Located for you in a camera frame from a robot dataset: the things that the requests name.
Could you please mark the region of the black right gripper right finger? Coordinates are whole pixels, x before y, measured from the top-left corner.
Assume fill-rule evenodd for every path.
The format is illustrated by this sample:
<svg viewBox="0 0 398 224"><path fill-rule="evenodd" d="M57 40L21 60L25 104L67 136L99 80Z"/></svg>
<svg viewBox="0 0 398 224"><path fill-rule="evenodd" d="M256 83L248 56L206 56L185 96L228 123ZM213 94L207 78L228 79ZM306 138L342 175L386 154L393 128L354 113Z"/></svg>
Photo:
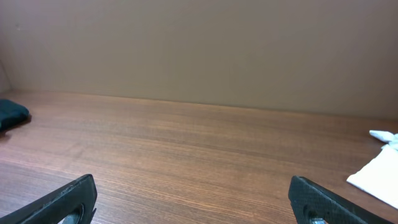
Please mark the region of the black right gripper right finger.
<svg viewBox="0 0 398 224"><path fill-rule="evenodd" d="M292 177L288 198L298 224L392 224L305 177Z"/></svg>

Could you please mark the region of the white t-shirt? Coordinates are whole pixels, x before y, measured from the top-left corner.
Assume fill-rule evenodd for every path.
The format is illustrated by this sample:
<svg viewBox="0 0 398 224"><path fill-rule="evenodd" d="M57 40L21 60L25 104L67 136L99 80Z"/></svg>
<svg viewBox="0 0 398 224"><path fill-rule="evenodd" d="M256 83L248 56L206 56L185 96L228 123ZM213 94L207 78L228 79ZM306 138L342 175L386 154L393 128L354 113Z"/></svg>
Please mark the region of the white t-shirt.
<svg viewBox="0 0 398 224"><path fill-rule="evenodd" d="M385 145L374 159L346 181L397 208L397 134L376 130L370 130L369 134Z"/></svg>

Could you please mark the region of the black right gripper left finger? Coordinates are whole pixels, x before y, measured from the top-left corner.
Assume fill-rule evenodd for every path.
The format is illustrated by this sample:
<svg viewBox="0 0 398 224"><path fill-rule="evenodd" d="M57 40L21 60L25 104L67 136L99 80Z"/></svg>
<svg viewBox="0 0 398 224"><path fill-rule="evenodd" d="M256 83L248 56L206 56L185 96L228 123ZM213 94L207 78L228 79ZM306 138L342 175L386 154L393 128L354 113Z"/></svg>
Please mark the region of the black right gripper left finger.
<svg viewBox="0 0 398 224"><path fill-rule="evenodd" d="M97 190L85 174L40 199L1 218L5 224L90 224L95 214Z"/></svg>

